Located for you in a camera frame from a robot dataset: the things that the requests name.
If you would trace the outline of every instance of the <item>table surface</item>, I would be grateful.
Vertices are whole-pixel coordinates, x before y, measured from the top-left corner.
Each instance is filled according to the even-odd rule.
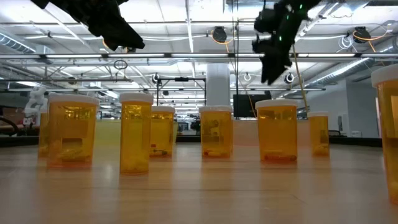
[[[264,165],[258,149],[204,159],[177,144],[142,176],[119,176],[119,150],[91,170],[47,170],[37,146],[0,149],[0,223],[398,223],[378,148],[300,149],[297,165]]]

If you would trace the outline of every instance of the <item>white bottle cap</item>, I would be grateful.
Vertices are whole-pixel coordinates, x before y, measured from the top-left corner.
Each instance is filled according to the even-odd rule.
[[[96,106],[100,105],[99,99],[90,96],[50,93],[49,103],[54,103],[54,102],[77,102],[77,103],[90,103]]]
[[[390,80],[398,80],[398,64],[382,67],[372,72],[372,86]]]
[[[231,106],[202,106],[199,108],[199,113],[209,112],[209,111],[225,111],[232,113]]]
[[[269,106],[296,106],[298,103],[295,100],[262,100],[256,103],[256,109],[269,107]]]
[[[154,97],[146,93],[122,93],[120,94],[120,102],[138,101],[153,104]]]
[[[171,106],[152,106],[152,112],[175,113],[175,108]]]

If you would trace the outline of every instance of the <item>desk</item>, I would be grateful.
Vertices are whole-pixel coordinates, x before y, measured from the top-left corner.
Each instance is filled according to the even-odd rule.
[[[398,223],[382,152],[331,146],[296,166],[262,165],[255,147],[202,161],[178,143],[150,173],[119,176],[119,149],[97,147],[92,170],[46,170],[36,147],[0,150],[0,223]]]

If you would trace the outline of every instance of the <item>pillar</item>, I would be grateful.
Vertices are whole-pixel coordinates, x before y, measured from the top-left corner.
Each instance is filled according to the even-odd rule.
[[[206,105],[230,106],[229,65],[227,63],[210,63],[206,73]]]

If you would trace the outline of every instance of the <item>ceiling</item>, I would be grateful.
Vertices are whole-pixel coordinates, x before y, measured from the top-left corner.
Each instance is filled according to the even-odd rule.
[[[166,53],[166,52],[211,52],[211,53],[226,53],[237,52],[239,43],[239,53],[252,53],[251,42],[255,38],[256,33],[252,27],[252,21],[261,10],[262,1],[258,0],[258,4],[250,6],[245,5],[246,1],[239,1],[242,7],[239,11],[231,12],[230,7],[223,4],[220,0],[189,0],[187,1],[189,17],[192,24],[193,43],[190,47],[190,39],[188,38],[187,26],[187,7],[185,1],[169,1],[169,0],[130,0],[120,5],[121,15],[127,22],[130,22],[132,27],[144,39],[146,47],[144,50],[138,50],[145,53]],[[30,0],[2,0],[0,7],[0,33],[5,32],[12,35],[13,38],[26,44],[28,46],[37,47],[44,45],[51,49],[55,54],[93,54],[112,52],[107,49],[101,39],[94,38],[87,28],[81,24],[76,23],[68,14],[63,12],[56,6],[49,4],[45,11],[39,9]],[[325,16],[325,19],[317,19],[318,13],[325,6],[325,3],[312,9],[309,16],[314,19],[314,26],[308,29],[308,32],[296,43],[297,52],[316,52],[316,53],[335,53],[335,52],[366,52],[370,51],[369,44],[352,44],[347,49],[342,49],[341,35],[352,33],[356,26],[366,26],[372,37],[383,36],[383,38],[372,41],[376,46],[389,41],[398,28],[398,7],[359,7],[354,12],[348,10],[346,5],[342,5],[335,12]],[[233,15],[235,20],[239,18],[239,36],[240,40],[233,41],[228,44],[217,44],[206,34],[210,34],[214,26],[224,26],[229,38],[233,36]],[[54,18],[56,17],[60,22],[64,23],[70,31],[64,29]],[[311,22],[302,24],[305,28]],[[84,44],[71,35],[76,34],[84,41]],[[9,47],[0,45],[0,53],[2,54],[20,54]],[[8,60],[15,66],[22,67],[28,71],[34,72],[41,77],[44,77],[44,64],[35,66],[35,61],[21,61]],[[76,76],[79,78],[115,78],[118,72],[113,67],[113,61],[98,62],[85,60],[85,63],[91,66],[67,66],[57,70],[60,66],[47,66],[47,72],[53,73],[52,78],[66,78]],[[206,65],[212,63],[211,61],[168,61],[163,59],[153,59],[151,62],[157,62],[158,65],[145,65],[145,59],[134,59],[134,63],[141,63],[140,65],[130,66],[118,73],[122,78],[124,75],[135,83],[139,84],[140,88],[153,88],[151,82],[152,76],[158,73],[161,77],[205,77]],[[56,60],[54,64],[61,65],[68,63],[67,60]],[[230,70],[234,67],[229,61]],[[298,69],[303,75],[304,80],[310,80],[317,76],[322,71],[329,69],[336,65],[336,62],[299,62]],[[239,62],[239,79],[246,88],[260,88],[264,87],[260,83],[261,63],[254,58],[251,61]],[[287,72],[296,74],[296,69],[293,66]],[[248,73],[251,78],[249,81],[244,79],[244,75]],[[64,88],[87,88],[89,83],[80,84],[78,87],[62,83]],[[129,82],[101,82],[102,88],[131,88],[135,86]],[[193,82],[188,83],[169,83],[169,88],[193,88],[197,85]],[[284,76],[280,77],[272,87],[286,87],[284,83]],[[170,93],[167,97],[187,97],[196,96],[204,97],[202,91],[176,91]]]

